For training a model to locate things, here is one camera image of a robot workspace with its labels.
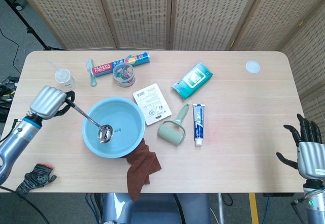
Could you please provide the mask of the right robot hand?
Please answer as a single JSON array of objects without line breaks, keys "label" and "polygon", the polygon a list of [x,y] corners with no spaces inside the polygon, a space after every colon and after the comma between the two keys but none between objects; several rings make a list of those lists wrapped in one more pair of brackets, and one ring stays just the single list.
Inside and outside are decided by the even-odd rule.
[{"label": "right robot hand", "polygon": [[277,152],[277,158],[287,166],[298,170],[307,180],[324,179],[324,142],[319,126],[314,121],[308,121],[301,114],[297,114],[300,131],[292,125],[283,127],[289,130],[297,148],[297,160],[292,161]]}]

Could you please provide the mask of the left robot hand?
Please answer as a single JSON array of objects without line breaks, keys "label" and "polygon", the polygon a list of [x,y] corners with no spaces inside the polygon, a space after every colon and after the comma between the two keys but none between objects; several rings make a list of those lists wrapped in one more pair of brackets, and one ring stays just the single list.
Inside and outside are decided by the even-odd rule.
[{"label": "left robot hand", "polygon": [[62,90],[44,86],[39,94],[35,97],[30,104],[30,112],[42,118],[48,120],[56,116],[64,115],[71,107],[71,102],[75,100],[75,92]]}]

